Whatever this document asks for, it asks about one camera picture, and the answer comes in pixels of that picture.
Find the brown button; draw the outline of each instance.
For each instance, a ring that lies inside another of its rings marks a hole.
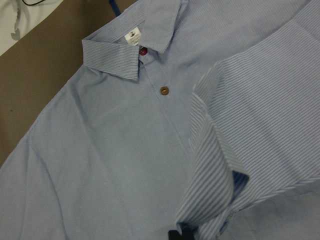
[[[146,55],[148,53],[148,48],[146,48],[146,47],[141,48],[139,53],[142,56]]]
[[[162,95],[167,95],[167,94],[169,93],[169,88],[168,88],[167,86],[161,87],[160,93],[161,93]]]

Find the shirt collar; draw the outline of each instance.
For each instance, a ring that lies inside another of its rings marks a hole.
[[[165,52],[174,33],[181,0],[139,0],[82,40],[83,64],[121,78],[137,80],[139,46],[117,41],[142,26],[139,45]]]

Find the striped fabric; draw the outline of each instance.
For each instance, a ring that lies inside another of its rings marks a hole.
[[[320,179],[319,13],[320,1],[311,1],[194,86],[194,172],[176,221],[197,229],[196,239],[211,240],[233,213]]]
[[[83,65],[0,169],[0,239],[214,240],[237,212],[319,179],[319,12],[319,0],[138,0],[86,37]]]

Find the white tag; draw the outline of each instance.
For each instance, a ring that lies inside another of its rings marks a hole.
[[[124,36],[125,40],[128,42],[131,46],[136,46],[139,43],[139,40],[141,38],[141,32],[139,31],[139,28],[135,28],[131,30],[127,35]]]

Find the brown table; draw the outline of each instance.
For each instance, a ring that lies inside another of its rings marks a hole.
[[[116,2],[123,12],[135,0]],[[0,166],[81,66],[81,40],[113,18],[108,0],[64,0],[0,56]]]

